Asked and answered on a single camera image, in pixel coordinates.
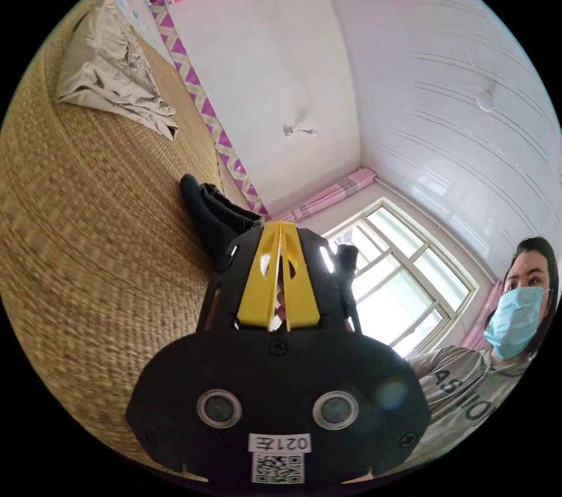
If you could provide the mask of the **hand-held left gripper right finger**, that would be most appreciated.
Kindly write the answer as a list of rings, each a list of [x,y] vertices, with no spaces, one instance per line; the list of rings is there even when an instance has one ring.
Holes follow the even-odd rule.
[[[320,321],[304,250],[296,224],[280,224],[287,328],[315,327]]]

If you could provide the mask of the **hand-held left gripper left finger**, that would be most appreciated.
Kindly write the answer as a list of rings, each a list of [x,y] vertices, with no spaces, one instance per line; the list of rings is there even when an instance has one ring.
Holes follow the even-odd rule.
[[[280,223],[262,228],[237,312],[246,328],[271,328],[275,316],[280,255]]]

